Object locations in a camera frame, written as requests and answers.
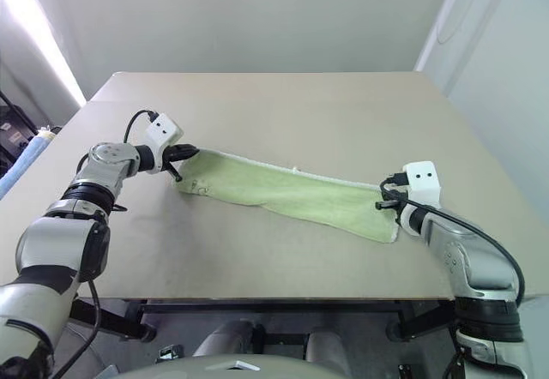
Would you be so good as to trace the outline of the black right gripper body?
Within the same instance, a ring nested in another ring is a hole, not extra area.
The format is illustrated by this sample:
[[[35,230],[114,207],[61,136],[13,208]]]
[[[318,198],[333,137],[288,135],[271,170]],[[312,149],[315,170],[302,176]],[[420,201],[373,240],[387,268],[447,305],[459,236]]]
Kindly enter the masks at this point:
[[[392,202],[391,208],[395,210],[396,217],[395,222],[399,225],[401,223],[401,214],[407,203],[408,193],[406,191],[390,190],[388,201]]]

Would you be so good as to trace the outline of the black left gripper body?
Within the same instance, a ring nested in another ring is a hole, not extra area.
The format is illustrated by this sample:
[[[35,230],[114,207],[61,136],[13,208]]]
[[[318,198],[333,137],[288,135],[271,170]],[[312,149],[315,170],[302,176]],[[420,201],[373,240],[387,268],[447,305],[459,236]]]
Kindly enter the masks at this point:
[[[162,154],[162,160],[165,164],[178,162],[191,157],[190,144],[177,144],[165,148]]]

